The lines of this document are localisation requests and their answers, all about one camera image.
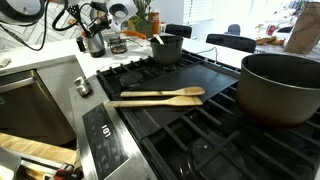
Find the black chair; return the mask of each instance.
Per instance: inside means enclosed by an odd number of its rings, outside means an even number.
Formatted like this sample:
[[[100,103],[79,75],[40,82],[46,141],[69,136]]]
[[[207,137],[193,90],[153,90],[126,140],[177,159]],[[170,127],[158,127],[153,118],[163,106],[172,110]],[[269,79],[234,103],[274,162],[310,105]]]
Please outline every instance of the black chair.
[[[240,36],[240,26],[239,26],[239,24],[231,24],[228,27],[228,32],[226,32],[225,34],[232,34],[232,35]]]
[[[282,32],[282,33],[290,33],[293,27],[284,27],[279,29],[277,32]]]
[[[206,42],[248,53],[254,53],[257,45],[253,39],[227,34],[209,34]]]
[[[190,38],[192,33],[192,28],[190,26],[182,26],[176,24],[168,24],[166,26],[166,33],[173,34],[176,36],[181,36],[185,38]]]

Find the stainless steel countertop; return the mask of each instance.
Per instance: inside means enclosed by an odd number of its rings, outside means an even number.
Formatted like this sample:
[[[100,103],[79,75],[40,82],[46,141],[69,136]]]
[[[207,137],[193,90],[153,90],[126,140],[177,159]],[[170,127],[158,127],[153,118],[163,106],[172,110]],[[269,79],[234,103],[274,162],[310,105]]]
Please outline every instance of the stainless steel countertop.
[[[76,133],[84,176],[85,179],[94,180],[98,179],[98,176],[96,173],[91,150],[89,148],[88,138],[84,129],[82,116],[99,104],[103,103],[103,101],[107,101],[109,99],[95,76],[88,78],[88,81],[93,89],[93,92],[88,97],[82,98],[77,93],[75,87],[69,89],[69,94],[75,119]],[[119,138],[123,142],[125,151],[130,156],[129,160],[123,163],[123,165],[116,169],[106,179],[157,179],[156,175],[147,163],[132,135],[128,131],[125,124],[122,122],[116,110],[114,108],[108,108],[106,110],[114,126],[116,127]]]

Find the gas stove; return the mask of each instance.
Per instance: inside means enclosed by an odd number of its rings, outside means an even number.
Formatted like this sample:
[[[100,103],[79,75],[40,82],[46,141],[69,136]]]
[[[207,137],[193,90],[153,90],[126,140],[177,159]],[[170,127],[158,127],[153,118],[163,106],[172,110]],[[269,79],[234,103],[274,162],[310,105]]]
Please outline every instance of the gas stove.
[[[149,57],[97,71],[110,100],[128,100],[120,97],[126,90],[176,90],[188,86],[206,90],[200,97],[202,106],[117,109],[159,179],[315,179],[320,160],[320,111],[293,129],[255,124],[235,104],[239,75],[239,69],[189,52],[183,52],[180,63],[175,65],[158,65]],[[88,130],[91,126],[84,124],[87,135],[92,133]],[[103,156],[103,151],[97,151],[97,141],[99,138],[89,140],[90,148],[95,149],[96,168]],[[129,156],[116,139],[111,142],[109,145],[119,150],[110,160],[117,168]]]

